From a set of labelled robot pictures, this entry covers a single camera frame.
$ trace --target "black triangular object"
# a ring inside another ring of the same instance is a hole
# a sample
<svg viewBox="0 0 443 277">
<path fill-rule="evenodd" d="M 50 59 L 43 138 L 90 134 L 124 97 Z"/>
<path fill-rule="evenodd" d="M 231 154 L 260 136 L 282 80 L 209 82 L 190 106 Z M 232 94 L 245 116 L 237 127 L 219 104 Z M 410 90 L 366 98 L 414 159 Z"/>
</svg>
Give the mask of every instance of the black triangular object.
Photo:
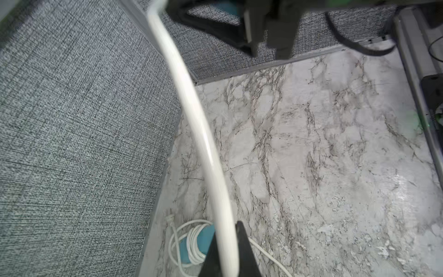
<svg viewBox="0 0 443 277">
<path fill-rule="evenodd" d="M 240 273 L 238 277 L 261 277 L 245 227 L 241 221 L 237 221 L 235 230 L 237 232 L 238 252 L 240 255 Z M 208 254 L 198 277 L 222 277 L 215 235 L 212 238 Z"/>
</svg>

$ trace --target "coiled white cable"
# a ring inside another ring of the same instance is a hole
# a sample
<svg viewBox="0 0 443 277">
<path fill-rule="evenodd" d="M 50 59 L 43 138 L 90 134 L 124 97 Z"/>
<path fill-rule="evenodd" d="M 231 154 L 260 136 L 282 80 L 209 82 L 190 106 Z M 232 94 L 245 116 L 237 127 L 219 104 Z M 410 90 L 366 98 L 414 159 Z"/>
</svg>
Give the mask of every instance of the coiled white cable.
<svg viewBox="0 0 443 277">
<path fill-rule="evenodd" d="M 211 221 L 208 220 L 204 220 L 204 219 L 195 219 L 195 220 L 191 220 L 186 222 L 185 224 L 180 225 L 180 227 L 178 227 L 177 229 L 175 228 L 175 224 L 174 224 L 174 216 L 173 215 L 169 215 L 166 217 L 169 226 L 171 226 L 173 234 L 171 236 L 171 238 L 169 239 L 169 244 L 168 244 L 168 253 L 169 253 L 169 258 L 171 259 L 172 263 L 177 265 L 180 269 L 180 272 L 182 273 L 182 275 L 184 277 L 197 277 L 197 276 L 192 276 L 187 274 L 183 268 L 188 268 L 192 265 L 199 265 L 201 263 L 203 263 L 205 261 L 206 255 L 203 254 L 199 249 L 198 249 L 198 245 L 197 245 L 197 237 L 198 234 L 200 234 L 200 232 L 203 230 L 203 228 L 205 228 L 206 226 L 212 225 L 213 223 Z M 180 231 L 181 229 L 183 229 L 184 227 L 193 224 L 193 223 L 203 223 L 203 224 L 199 224 L 193 228 L 191 228 L 186 234 L 183 234 L 182 236 L 178 237 L 177 232 Z M 190 264 L 182 264 L 181 261 L 181 257 L 180 257 L 180 241 L 182 241 L 182 239 L 186 238 L 186 248 L 188 251 L 188 257 L 189 260 L 191 261 Z M 288 276 L 288 277 L 292 277 L 291 273 L 289 273 L 289 271 L 279 262 L 277 261 L 273 256 L 271 256 L 271 254 L 269 254 L 265 249 L 263 249 L 255 240 L 253 240 L 251 237 L 248 237 L 249 242 L 255 246 L 261 253 L 263 253 L 269 260 L 273 261 L 278 267 L 280 267 L 280 269 Z M 172 256 L 172 248 L 175 246 L 176 250 L 177 250 L 177 261 L 174 259 L 174 257 Z"/>
</svg>

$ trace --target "white cable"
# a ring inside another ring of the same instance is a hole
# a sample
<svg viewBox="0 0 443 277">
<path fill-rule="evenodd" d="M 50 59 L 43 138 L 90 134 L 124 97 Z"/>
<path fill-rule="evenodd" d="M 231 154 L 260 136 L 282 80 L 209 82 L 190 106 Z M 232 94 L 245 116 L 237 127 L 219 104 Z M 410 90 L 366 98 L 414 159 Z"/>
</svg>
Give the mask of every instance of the white cable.
<svg viewBox="0 0 443 277">
<path fill-rule="evenodd" d="M 217 232 L 221 273 L 223 277 L 238 277 L 240 260 L 237 234 L 235 232 L 235 221 L 222 165 L 220 164 L 211 129 L 187 67 L 160 19 L 159 15 L 163 13 L 166 5 L 167 0 L 152 0 L 148 8 L 146 20 L 159 45 L 160 52 L 169 66 L 183 114 L 189 122 L 192 139 L 202 163 L 207 192 L 211 199 L 215 230 Z"/>
<path fill-rule="evenodd" d="M 186 222 L 185 224 L 181 225 L 179 228 L 175 228 L 175 224 L 174 224 L 174 217 L 172 215 L 169 215 L 167 218 L 167 221 L 169 222 L 169 225 L 172 228 L 173 234 L 171 236 L 171 238 L 169 239 L 169 244 L 168 244 L 168 253 L 169 253 L 169 258 L 171 259 L 171 261 L 177 265 L 180 269 L 180 272 L 182 273 L 182 275 L 184 277 L 196 277 L 196 276 L 192 276 L 192 275 L 188 275 L 186 272 L 184 272 L 183 268 L 187 268 L 190 267 L 192 265 L 199 265 L 201 263 L 203 263 L 205 261 L 206 255 L 203 254 L 197 246 L 197 237 L 198 234 L 203 230 L 203 228 L 205 228 L 206 226 L 212 225 L 211 221 L 208 220 L 204 220 L 204 219 L 196 219 L 196 220 L 191 220 Z M 193 224 L 193 223 L 198 223 L 198 222 L 202 222 L 203 224 L 197 225 L 194 228 L 191 228 L 191 230 L 189 230 L 189 232 L 187 234 L 182 235 L 180 238 L 178 238 L 177 232 L 180 231 L 181 229 L 183 229 L 184 227 Z M 187 251 L 188 251 L 188 257 L 189 260 L 191 261 L 190 264 L 182 264 L 181 263 L 181 257 L 180 257 L 180 241 L 182 241 L 182 239 L 187 237 Z M 289 273 L 289 271 L 279 262 L 277 261 L 273 256 L 271 256 L 271 254 L 269 254 L 265 249 L 263 249 L 255 240 L 253 240 L 251 237 L 248 237 L 249 242 L 255 246 L 258 250 L 260 250 L 261 253 L 263 253 L 269 260 L 273 261 L 278 267 L 280 267 L 280 269 L 288 276 L 288 277 L 292 277 L 291 273 Z M 177 260 L 176 261 L 174 259 L 174 257 L 172 256 L 172 251 L 171 248 L 172 247 L 176 247 L 177 249 Z"/>
<path fill-rule="evenodd" d="M 283 270 L 283 272 L 288 277 L 292 277 L 292 275 L 289 273 L 286 267 L 284 267 L 279 261 L 277 261 L 273 256 L 271 256 L 271 254 L 269 254 L 266 250 L 261 248 L 261 246 L 258 245 L 258 243 L 255 240 L 253 240 L 251 237 L 249 237 L 249 242 L 252 243 L 252 245 L 254 245 L 255 247 L 257 247 L 257 249 L 260 250 L 260 252 L 263 253 L 266 257 L 268 257 L 269 260 L 273 261 L 278 267 L 280 267 L 281 270 Z"/>
</svg>

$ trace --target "gray fabric wall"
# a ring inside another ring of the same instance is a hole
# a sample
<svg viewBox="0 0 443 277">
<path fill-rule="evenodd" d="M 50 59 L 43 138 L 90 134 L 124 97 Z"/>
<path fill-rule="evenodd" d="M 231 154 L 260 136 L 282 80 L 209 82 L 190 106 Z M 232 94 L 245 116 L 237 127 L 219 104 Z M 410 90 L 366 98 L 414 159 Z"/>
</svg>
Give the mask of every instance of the gray fabric wall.
<svg viewBox="0 0 443 277">
<path fill-rule="evenodd" d="M 133 0 L 143 10 L 149 0 Z M 394 13 L 394 6 L 358 8 L 331 12 L 337 29 L 351 40 L 364 40 L 379 36 L 386 20 Z M 211 6 L 195 8 L 193 13 L 214 20 L 235 24 L 235 16 Z M 173 22 L 168 15 L 163 22 L 175 40 L 183 59 L 196 81 L 247 69 L 274 60 L 274 50 L 264 43 L 259 46 L 259 56 L 250 58 L 237 49 L 204 32 Z M 322 12 L 307 12 L 300 21 L 299 34 L 293 55 L 304 54 L 338 44 L 329 31 Z"/>
<path fill-rule="evenodd" d="M 2 23 L 0 276 L 133 276 L 179 104 L 114 1 Z"/>
</svg>

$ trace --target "marble pattern surface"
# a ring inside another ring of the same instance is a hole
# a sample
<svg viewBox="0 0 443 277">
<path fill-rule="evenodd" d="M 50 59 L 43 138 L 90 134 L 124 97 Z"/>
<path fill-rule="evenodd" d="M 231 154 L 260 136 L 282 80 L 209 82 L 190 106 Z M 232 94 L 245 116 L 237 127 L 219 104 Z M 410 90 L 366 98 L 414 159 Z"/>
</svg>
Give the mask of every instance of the marble pattern surface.
<svg viewBox="0 0 443 277">
<path fill-rule="evenodd" d="M 443 275 L 443 194 L 397 51 L 339 51 L 197 90 L 236 218 L 293 276 Z M 180 276 L 166 215 L 212 219 L 183 117 L 168 161 L 141 276 Z M 253 250 L 263 276 L 285 276 Z"/>
</svg>

